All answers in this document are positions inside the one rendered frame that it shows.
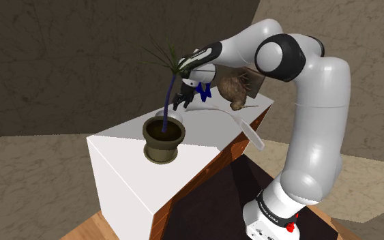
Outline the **brown square board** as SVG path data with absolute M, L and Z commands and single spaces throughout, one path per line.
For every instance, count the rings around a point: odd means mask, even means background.
M 265 76 L 260 72 L 249 67 L 235 69 L 234 75 L 238 77 L 240 83 L 244 86 L 246 94 L 250 98 L 255 98 L 265 80 Z

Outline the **olive potted plant, blue stem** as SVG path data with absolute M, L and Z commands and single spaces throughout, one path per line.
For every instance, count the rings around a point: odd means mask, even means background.
M 156 42 L 151 34 L 149 34 L 149 38 L 151 44 L 157 50 L 157 53 L 136 42 L 128 40 L 128 43 L 134 44 L 156 57 L 159 60 L 158 62 L 142 61 L 142 63 L 160 65 L 169 69 L 171 72 L 171 80 L 164 99 L 162 114 L 148 118 L 143 124 L 142 132 L 145 139 L 143 153 L 150 162 L 155 164 L 168 164 L 177 157 L 177 148 L 186 135 L 183 123 L 168 115 L 168 106 L 170 104 L 173 85 L 183 70 L 179 66 L 175 47 L 169 42 L 168 38 L 166 38 L 168 52 Z

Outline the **long white spoon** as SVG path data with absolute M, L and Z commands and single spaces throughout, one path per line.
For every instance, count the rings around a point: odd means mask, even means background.
M 238 125 L 241 131 L 245 134 L 248 140 L 259 150 L 262 151 L 265 148 L 264 142 L 261 140 L 259 135 L 252 129 L 252 127 L 245 122 L 239 115 L 230 113 L 227 110 L 221 109 L 218 106 L 212 104 L 206 104 L 204 102 L 190 103 L 186 107 L 185 111 L 195 111 L 195 110 L 218 110 L 228 114 L 234 122 Z

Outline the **small white bowl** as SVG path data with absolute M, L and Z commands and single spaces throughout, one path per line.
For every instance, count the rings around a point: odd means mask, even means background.
M 156 117 L 163 117 L 164 116 L 164 110 L 159 110 L 155 114 L 155 116 Z M 178 120 L 180 123 L 183 122 L 183 117 L 178 112 L 171 110 L 171 109 L 167 110 L 167 117 L 174 118 L 174 119 Z

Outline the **blue figure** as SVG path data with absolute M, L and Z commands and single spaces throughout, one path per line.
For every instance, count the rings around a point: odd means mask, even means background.
M 199 83 L 197 88 L 196 88 L 196 91 L 200 94 L 200 97 L 201 97 L 201 101 L 202 102 L 206 102 L 206 99 L 207 98 L 210 98 L 211 97 L 211 83 Z

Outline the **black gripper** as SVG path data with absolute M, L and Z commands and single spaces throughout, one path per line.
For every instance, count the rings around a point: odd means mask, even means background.
M 196 87 L 189 86 L 184 82 L 181 84 L 179 94 L 175 94 L 173 98 L 173 110 L 176 111 L 180 103 L 183 102 L 183 108 L 186 109 L 188 105 L 193 101 L 195 96 Z

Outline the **brown kiwi bird figure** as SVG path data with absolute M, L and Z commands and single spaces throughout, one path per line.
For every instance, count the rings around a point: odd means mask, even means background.
M 228 76 L 221 78 L 217 85 L 220 95 L 230 102 L 230 107 L 234 111 L 256 107 L 256 105 L 246 105 L 247 92 L 250 91 L 249 84 L 246 83 L 247 79 L 245 74 Z

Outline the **white cabinet with wooden side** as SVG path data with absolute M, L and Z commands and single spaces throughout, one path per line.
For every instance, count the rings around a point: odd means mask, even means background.
M 142 128 L 155 111 L 87 137 L 101 212 L 119 240 L 162 240 L 173 205 L 248 146 L 217 89 L 206 103 L 219 109 L 177 109 L 186 137 L 168 164 L 144 155 Z

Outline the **dark robot stand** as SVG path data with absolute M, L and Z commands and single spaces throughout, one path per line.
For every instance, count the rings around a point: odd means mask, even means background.
M 272 180 L 241 155 L 175 203 L 162 240 L 251 240 L 243 206 Z

